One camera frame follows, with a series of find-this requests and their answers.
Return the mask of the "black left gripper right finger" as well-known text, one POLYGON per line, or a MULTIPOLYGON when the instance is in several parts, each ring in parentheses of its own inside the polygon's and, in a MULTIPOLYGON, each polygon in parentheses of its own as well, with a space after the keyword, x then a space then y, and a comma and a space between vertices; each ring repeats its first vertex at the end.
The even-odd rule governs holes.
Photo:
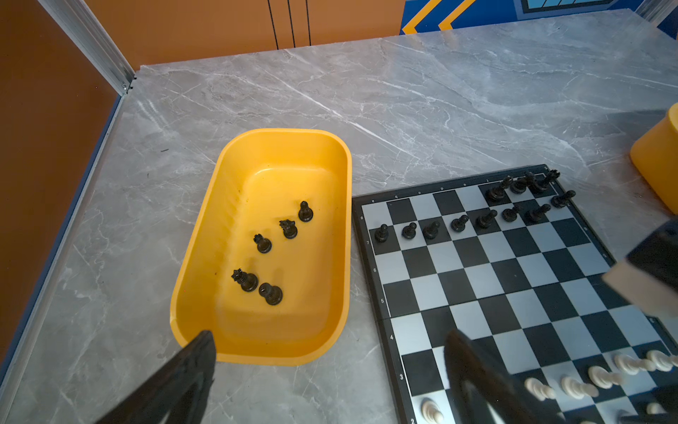
POLYGON ((459 330, 448 333, 444 359, 456 422, 494 423, 492 411, 505 423, 564 422, 459 330))

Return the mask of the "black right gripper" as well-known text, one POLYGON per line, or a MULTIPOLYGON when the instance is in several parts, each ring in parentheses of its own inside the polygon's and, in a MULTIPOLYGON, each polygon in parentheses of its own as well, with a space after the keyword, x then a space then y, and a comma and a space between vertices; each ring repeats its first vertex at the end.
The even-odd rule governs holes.
POLYGON ((645 314, 677 316, 677 221, 670 219, 618 261, 603 281, 645 314))

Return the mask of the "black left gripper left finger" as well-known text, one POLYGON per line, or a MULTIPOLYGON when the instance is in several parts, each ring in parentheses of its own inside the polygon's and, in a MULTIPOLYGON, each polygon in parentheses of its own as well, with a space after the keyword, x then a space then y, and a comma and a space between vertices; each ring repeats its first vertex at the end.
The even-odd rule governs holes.
POLYGON ((200 423, 214 382, 216 346, 201 331, 100 423, 200 423))

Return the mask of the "black chess piece bishop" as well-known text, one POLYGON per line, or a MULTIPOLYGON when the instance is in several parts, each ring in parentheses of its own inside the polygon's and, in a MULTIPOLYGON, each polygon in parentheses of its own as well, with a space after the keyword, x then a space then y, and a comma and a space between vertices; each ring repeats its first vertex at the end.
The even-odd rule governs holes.
POLYGON ((282 301, 282 294, 282 289, 277 285, 262 283, 259 286, 259 295, 261 295, 270 306, 278 305, 282 301))

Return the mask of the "black chess piece small pawn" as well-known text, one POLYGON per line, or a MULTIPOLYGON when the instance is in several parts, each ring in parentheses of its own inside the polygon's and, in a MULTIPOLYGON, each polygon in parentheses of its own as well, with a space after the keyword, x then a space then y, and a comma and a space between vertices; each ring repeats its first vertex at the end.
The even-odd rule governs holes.
POLYGON ((254 242, 256 244, 257 250, 261 254, 269 253, 273 247, 271 240, 259 233, 254 235, 254 242))

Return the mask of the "black chess piece rook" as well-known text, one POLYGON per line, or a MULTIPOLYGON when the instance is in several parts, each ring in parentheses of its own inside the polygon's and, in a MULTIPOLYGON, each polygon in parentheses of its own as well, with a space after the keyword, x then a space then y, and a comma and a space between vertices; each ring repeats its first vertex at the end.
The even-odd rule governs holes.
POLYGON ((288 240, 293 240, 298 235, 298 228, 296 226, 295 221, 285 219, 285 220, 281 220, 279 222, 279 225, 282 228, 282 232, 284 233, 284 237, 287 238, 288 240))

